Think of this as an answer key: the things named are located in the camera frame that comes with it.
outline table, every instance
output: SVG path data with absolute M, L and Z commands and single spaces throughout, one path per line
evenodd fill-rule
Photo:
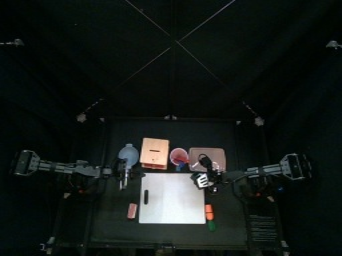
M 262 127 L 252 121 L 236 120 L 107 119 L 106 123 L 93 124 L 81 130 L 73 160 L 82 159 L 94 165 L 106 165 L 127 143 L 133 143 L 141 151 L 145 137 L 169 139 L 170 149 L 224 148 L 228 175 L 238 175 L 234 171 L 269 164 Z M 134 168 L 150 171 L 139 163 Z M 174 170 L 175 167 L 170 164 L 167 172 Z M 248 250 L 244 204 L 234 196 L 232 187 L 225 188 L 217 196 L 206 194 L 206 200 L 216 210 L 216 232 L 210 232 L 208 225 L 139 224 L 138 218 L 129 221 L 129 204 L 139 203 L 139 196 L 141 179 L 129 181 L 126 191 L 119 191 L 115 179 L 109 179 L 106 192 L 101 197 L 79 203 L 79 207 L 75 202 L 67 205 L 65 202 L 63 211 L 67 213 L 61 214 L 61 227 L 55 232 L 59 237 L 58 245 L 83 248 Z

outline black table surface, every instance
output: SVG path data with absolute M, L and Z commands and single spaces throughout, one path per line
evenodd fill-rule
M 87 159 L 94 165 L 110 164 L 127 143 L 141 152 L 145 137 L 170 140 L 170 150 L 177 147 L 186 150 L 192 147 L 224 148 L 226 175 L 269 164 L 262 127 L 253 122 L 206 120 L 107 120 L 101 127 L 85 129 L 79 134 L 73 158 Z M 134 170 L 155 172 L 143 169 L 141 163 Z M 167 171 L 175 172 L 171 163 Z M 139 224 L 139 210 L 135 220 L 127 220 L 130 203 L 139 207 L 141 184 L 142 179 L 135 178 L 129 181 L 127 189 L 119 191 L 118 181 L 109 179 L 95 206 L 90 243 L 122 247 L 173 244 L 177 248 L 246 249 L 244 206 L 230 186 L 216 196 L 206 192 L 206 201 L 213 204 L 216 214 L 217 230 L 212 232 L 208 224 Z

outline metal bar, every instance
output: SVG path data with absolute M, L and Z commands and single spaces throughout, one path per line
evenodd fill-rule
M 119 87 L 122 87 L 131 79 L 133 77 L 170 50 L 171 47 L 169 47 L 142 68 L 139 68 L 133 75 L 114 88 L 114 90 L 110 92 L 115 92 Z
M 230 1 L 178 41 L 182 42 L 236 1 Z
M 220 82 L 221 85 L 228 86 L 226 83 L 220 79 L 220 77 L 212 72 L 208 66 L 200 61 L 200 59 L 194 56 L 194 54 L 189 51 L 189 49 L 177 41 L 177 44 L 182 47 L 182 49 L 188 52 L 188 54 L 194 58 L 194 60 L 200 63 L 200 65 L 208 70 L 216 80 Z
M 161 31 L 163 31 L 163 33 L 170 36 L 170 34 L 166 32 L 166 30 L 157 24 L 157 22 L 145 14 L 145 12 L 129 1 L 125 0 L 131 7 L 149 19 L 149 21 L 159 28 Z
M 171 58 L 170 58 L 170 83 L 169 83 L 169 114 L 174 114 L 175 101 L 175 63 L 177 63 L 177 0 L 171 1 Z

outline dark enclosure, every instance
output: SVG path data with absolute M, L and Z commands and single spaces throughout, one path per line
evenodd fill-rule
M 18 151 L 109 164 L 94 153 L 109 123 L 115 151 L 159 121 L 210 141 L 204 123 L 262 118 L 252 165 L 313 160 L 313 179 L 280 196 L 293 255 L 342 255 L 341 24 L 341 0 L 0 1 L 0 254 L 41 255 L 62 197 L 54 175 L 10 174 Z

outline brown box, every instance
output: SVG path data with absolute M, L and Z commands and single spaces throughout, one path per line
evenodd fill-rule
M 169 140 L 145 138 L 141 154 L 141 163 L 145 168 L 167 169 Z

